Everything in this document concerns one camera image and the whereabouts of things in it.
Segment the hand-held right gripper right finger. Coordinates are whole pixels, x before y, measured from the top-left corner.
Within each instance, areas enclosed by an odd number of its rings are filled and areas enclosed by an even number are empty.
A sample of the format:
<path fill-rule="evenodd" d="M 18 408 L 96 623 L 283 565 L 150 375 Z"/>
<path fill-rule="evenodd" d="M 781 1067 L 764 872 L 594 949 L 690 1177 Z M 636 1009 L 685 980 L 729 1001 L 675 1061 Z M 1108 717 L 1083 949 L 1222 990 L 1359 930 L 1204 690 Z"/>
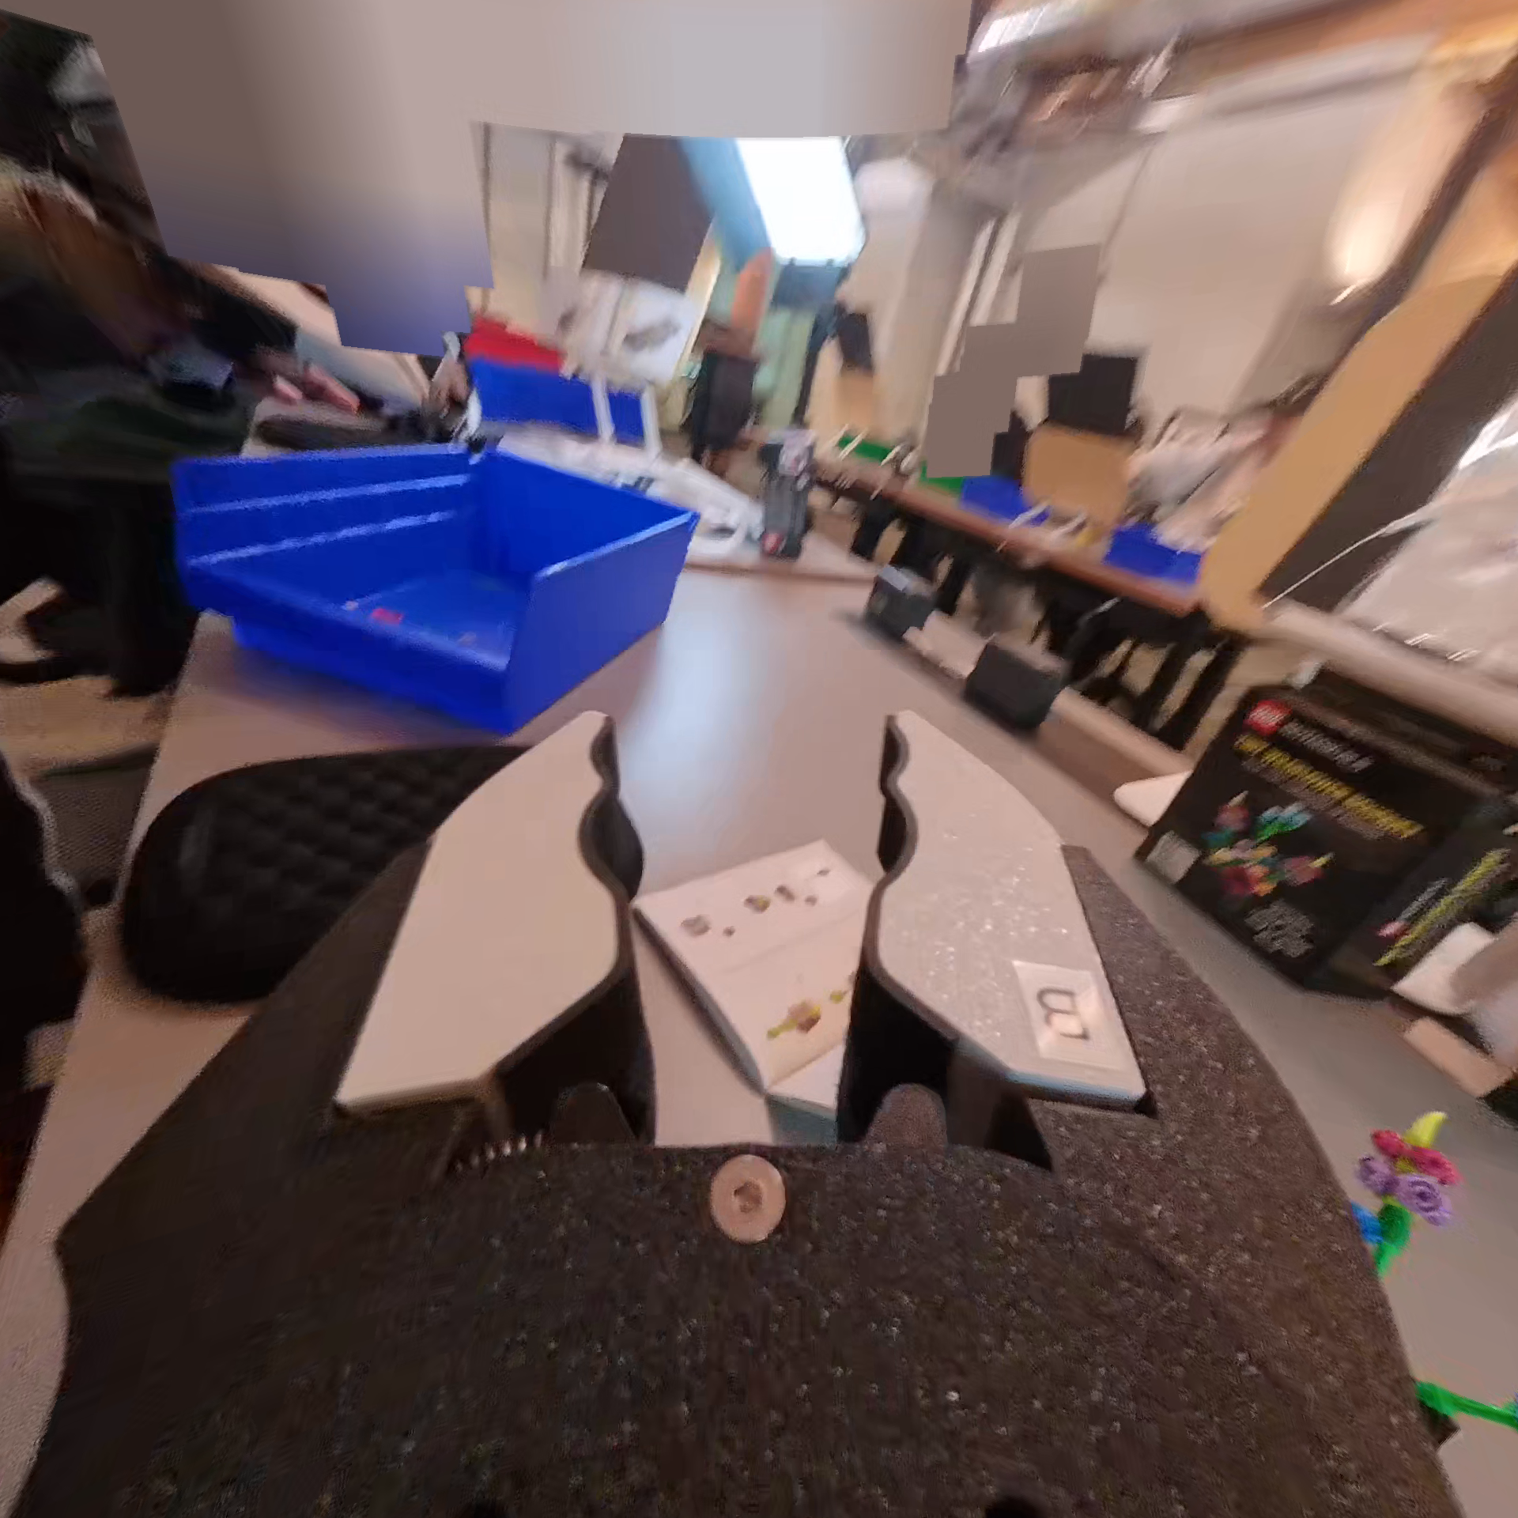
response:
<path fill-rule="evenodd" d="M 1019 1094 L 1137 1111 L 1146 1082 L 1052 825 L 913 712 L 886 719 L 880 789 L 876 984 Z"/>

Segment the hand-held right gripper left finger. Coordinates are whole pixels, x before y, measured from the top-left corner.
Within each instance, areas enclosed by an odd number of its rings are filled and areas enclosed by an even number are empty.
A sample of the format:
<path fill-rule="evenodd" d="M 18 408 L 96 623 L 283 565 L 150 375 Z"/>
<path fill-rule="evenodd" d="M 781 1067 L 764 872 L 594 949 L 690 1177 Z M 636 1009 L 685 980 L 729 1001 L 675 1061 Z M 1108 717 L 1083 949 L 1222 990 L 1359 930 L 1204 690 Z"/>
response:
<path fill-rule="evenodd" d="M 559 1061 L 549 1042 L 598 997 L 636 992 L 629 905 L 640 876 L 613 723 L 580 713 L 484 781 L 428 841 L 335 1109 L 461 1100 L 482 1113 L 546 1113 L 578 1078 L 530 1061 Z"/>

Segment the large blue plastic bin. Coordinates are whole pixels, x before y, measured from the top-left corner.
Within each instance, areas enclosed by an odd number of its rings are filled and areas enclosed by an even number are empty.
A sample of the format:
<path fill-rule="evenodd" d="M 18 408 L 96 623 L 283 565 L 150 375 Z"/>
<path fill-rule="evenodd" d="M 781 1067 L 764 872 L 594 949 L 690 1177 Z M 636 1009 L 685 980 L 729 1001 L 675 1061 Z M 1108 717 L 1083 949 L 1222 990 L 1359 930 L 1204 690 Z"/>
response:
<path fill-rule="evenodd" d="M 507 737 L 669 613 L 692 511 L 418 445 L 186 459 L 173 545 L 239 646 Z"/>

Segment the person's left forearm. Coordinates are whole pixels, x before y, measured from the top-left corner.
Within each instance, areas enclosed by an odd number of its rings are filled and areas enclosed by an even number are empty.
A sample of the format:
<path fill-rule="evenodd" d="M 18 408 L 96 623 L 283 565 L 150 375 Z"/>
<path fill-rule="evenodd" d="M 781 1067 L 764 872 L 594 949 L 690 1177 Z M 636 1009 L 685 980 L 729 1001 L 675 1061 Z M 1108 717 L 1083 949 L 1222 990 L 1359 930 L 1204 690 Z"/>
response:
<path fill-rule="evenodd" d="M 134 370 L 181 337 L 130 242 L 61 180 L 3 163 L 1 370 L 22 391 L 67 372 Z"/>

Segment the grey desk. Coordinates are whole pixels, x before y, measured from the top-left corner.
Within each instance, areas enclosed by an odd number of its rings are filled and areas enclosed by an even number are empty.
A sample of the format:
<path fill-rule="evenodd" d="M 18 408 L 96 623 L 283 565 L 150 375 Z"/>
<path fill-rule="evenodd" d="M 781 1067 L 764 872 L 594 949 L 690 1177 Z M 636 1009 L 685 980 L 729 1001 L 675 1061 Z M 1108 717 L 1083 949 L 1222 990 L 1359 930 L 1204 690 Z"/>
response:
<path fill-rule="evenodd" d="M 812 841 L 874 876 L 882 723 L 918 713 L 1090 852 L 1270 1061 L 1339 1183 L 1370 1131 L 1448 1117 L 1444 1152 L 1465 1179 L 1455 1221 L 1417 1229 L 1386 1297 L 1420 1380 L 1513 1397 L 1513 1129 L 1415 1053 L 1388 1009 L 1308 997 L 1191 912 L 1133 864 L 1135 825 L 1083 785 L 1083 740 L 1054 739 L 1052 725 L 1030 742 L 992 729 L 868 636 L 860 603 L 843 586 L 685 572 L 661 628 L 522 739 L 582 712 L 615 723 L 621 796 L 658 891 Z M 144 997 L 119 968 L 111 918 L 92 920 L 88 984 L 3 1243 L 3 1513 L 61 1370 L 57 1229 L 239 1022 Z"/>

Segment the white instruction booklet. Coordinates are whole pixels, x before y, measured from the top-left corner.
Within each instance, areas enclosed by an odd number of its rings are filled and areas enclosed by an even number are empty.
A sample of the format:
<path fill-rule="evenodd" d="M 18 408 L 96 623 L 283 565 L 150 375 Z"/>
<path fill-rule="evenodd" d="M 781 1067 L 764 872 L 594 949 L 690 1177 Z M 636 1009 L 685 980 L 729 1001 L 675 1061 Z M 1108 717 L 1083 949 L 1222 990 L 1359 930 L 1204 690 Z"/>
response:
<path fill-rule="evenodd" d="M 634 901 L 748 1086 L 833 1119 L 872 883 L 810 843 Z"/>

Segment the small blue plastic bin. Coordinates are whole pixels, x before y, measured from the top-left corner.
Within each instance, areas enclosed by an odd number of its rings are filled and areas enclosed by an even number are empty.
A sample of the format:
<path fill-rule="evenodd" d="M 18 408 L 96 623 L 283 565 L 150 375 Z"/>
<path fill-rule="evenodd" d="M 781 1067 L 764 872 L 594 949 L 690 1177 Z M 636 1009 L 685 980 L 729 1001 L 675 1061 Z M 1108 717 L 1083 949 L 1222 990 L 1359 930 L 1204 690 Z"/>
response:
<path fill-rule="evenodd" d="M 470 385 L 465 418 L 484 437 L 499 437 L 509 428 L 548 428 L 629 447 L 660 445 L 654 402 L 644 391 L 486 358 L 468 360 L 465 368 Z"/>

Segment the long wooden table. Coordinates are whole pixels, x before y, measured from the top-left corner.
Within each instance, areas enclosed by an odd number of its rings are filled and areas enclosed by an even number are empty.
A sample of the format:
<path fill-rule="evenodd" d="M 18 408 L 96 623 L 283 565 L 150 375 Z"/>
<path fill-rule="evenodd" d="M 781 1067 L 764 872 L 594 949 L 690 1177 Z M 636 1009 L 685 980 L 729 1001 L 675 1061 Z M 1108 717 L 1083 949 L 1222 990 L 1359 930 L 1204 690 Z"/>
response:
<path fill-rule="evenodd" d="M 816 484 L 828 493 L 860 491 L 870 501 L 887 503 L 903 516 L 994 551 L 998 559 L 1019 569 L 1052 572 L 1106 598 L 1117 598 L 1171 619 L 1202 611 L 1202 603 L 1191 588 L 1113 569 L 1094 551 L 1075 545 L 1050 528 L 1017 528 L 999 522 L 972 507 L 959 505 L 947 493 L 909 482 L 887 466 L 822 451 L 814 468 Z"/>

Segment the white open cardboard box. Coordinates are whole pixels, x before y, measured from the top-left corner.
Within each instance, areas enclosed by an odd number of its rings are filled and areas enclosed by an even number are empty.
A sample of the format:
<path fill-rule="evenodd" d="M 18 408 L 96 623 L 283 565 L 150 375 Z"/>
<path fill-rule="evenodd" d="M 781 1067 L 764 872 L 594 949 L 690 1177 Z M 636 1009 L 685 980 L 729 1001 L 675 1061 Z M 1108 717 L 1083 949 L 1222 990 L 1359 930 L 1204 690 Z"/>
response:
<path fill-rule="evenodd" d="M 1498 934 L 1465 924 L 1453 928 L 1424 959 L 1392 986 L 1390 995 L 1417 1011 L 1438 1019 L 1469 1017 L 1471 1001 L 1459 978 L 1467 966 L 1492 945 L 1513 947 L 1515 922 Z"/>

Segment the tall narrow black box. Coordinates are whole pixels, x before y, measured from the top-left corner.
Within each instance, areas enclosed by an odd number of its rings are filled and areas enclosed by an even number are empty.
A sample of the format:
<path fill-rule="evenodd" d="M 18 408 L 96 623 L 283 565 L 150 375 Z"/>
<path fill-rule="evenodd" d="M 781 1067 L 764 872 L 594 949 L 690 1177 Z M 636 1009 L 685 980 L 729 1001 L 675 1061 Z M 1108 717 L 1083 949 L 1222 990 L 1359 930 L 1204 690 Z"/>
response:
<path fill-rule="evenodd" d="M 808 534 L 814 441 L 804 428 L 775 431 L 756 451 L 762 472 L 760 553 L 766 561 L 797 561 Z"/>

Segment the toy brick flower bouquet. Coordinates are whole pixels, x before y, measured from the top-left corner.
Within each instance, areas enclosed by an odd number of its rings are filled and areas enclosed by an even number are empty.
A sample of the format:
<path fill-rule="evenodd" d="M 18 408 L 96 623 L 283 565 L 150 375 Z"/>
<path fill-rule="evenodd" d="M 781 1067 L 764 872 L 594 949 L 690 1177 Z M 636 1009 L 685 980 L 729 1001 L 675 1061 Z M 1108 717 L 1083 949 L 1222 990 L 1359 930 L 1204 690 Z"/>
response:
<path fill-rule="evenodd" d="M 1463 1179 L 1438 1148 L 1448 1117 L 1430 1111 L 1405 1131 L 1372 1131 L 1368 1152 L 1355 1163 L 1351 1218 L 1378 1279 L 1405 1254 L 1419 1227 L 1451 1223 L 1451 1194 Z"/>

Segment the black office chair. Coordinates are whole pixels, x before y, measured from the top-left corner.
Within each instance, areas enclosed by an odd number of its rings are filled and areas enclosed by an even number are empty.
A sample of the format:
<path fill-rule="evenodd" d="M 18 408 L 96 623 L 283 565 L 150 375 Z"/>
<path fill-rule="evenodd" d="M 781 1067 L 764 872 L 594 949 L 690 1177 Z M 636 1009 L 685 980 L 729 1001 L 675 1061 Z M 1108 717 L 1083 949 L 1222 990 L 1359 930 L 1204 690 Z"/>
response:
<path fill-rule="evenodd" d="M 756 358 L 706 348 L 698 360 L 685 418 L 692 466 L 712 466 L 737 447 L 752 414 Z"/>

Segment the clear document stand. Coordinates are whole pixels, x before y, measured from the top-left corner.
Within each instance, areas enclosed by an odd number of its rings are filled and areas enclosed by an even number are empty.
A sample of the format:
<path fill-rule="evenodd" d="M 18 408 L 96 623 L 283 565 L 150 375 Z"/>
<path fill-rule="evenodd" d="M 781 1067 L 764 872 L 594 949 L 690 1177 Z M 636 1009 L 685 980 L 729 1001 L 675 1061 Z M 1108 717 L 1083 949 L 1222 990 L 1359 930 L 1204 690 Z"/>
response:
<path fill-rule="evenodd" d="M 1515 275 L 1417 289 L 1202 557 L 1220 628 L 1513 742 Z"/>

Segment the studio light panel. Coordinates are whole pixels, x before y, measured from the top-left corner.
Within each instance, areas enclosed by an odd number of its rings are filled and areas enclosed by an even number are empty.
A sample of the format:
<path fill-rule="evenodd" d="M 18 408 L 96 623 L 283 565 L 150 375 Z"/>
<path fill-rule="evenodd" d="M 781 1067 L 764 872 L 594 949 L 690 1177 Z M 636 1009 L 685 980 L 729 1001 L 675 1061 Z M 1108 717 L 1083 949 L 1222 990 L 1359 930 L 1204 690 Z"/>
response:
<path fill-rule="evenodd" d="M 775 262 L 855 262 L 866 233 L 843 138 L 735 140 L 733 148 Z"/>

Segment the green toy brick stem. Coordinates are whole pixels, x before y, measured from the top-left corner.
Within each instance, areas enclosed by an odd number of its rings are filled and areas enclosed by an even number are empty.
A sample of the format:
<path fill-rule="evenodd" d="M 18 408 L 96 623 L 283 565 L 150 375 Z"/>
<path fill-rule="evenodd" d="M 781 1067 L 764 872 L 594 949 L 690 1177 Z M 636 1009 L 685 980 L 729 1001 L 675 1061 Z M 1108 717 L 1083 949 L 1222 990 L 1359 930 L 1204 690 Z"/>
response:
<path fill-rule="evenodd" d="M 1502 1405 L 1457 1395 L 1434 1382 L 1413 1384 L 1419 1413 L 1436 1449 L 1449 1443 L 1467 1422 L 1482 1422 L 1515 1434 L 1515 1399 Z"/>

